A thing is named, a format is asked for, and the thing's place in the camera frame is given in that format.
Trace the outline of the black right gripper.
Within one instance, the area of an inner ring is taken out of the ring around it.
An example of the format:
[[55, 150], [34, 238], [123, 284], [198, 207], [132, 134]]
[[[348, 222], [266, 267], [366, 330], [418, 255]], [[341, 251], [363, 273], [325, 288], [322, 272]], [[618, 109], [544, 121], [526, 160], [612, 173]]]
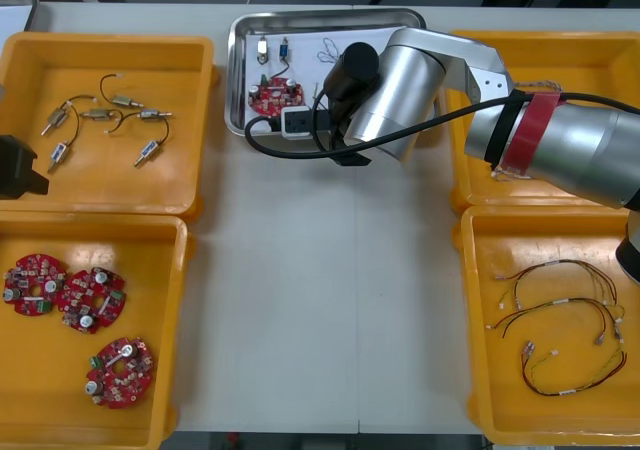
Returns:
[[[350, 101], [328, 100], [327, 109], [330, 119], [329, 150], [339, 150], [346, 147], [344, 134], [349, 126], [353, 113], [353, 104]], [[366, 167], [371, 159], [359, 153], [333, 156], [332, 160], [342, 167]]]

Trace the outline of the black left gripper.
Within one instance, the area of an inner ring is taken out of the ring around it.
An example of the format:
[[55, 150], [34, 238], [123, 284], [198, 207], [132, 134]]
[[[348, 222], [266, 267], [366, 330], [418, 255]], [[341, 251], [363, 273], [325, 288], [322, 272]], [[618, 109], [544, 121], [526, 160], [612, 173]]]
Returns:
[[11, 135], [1, 136], [1, 199], [15, 200], [25, 193], [47, 195], [49, 180], [33, 170], [36, 154]]

